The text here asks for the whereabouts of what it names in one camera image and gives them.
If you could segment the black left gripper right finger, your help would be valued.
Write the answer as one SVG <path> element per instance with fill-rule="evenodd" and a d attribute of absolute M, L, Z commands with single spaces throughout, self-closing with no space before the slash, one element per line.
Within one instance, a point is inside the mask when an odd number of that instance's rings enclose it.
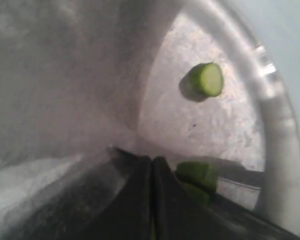
<path fill-rule="evenodd" d="M 162 156 L 152 161 L 154 224 L 158 240 L 238 240 L 218 217 L 197 205 Z"/>

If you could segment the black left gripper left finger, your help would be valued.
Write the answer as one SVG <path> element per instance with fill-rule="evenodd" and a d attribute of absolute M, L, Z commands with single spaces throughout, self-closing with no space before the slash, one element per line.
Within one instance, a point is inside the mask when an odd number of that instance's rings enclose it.
<path fill-rule="evenodd" d="M 152 160 L 136 159 L 126 184 L 110 205 L 65 240 L 150 240 L 152 238 Z"/>

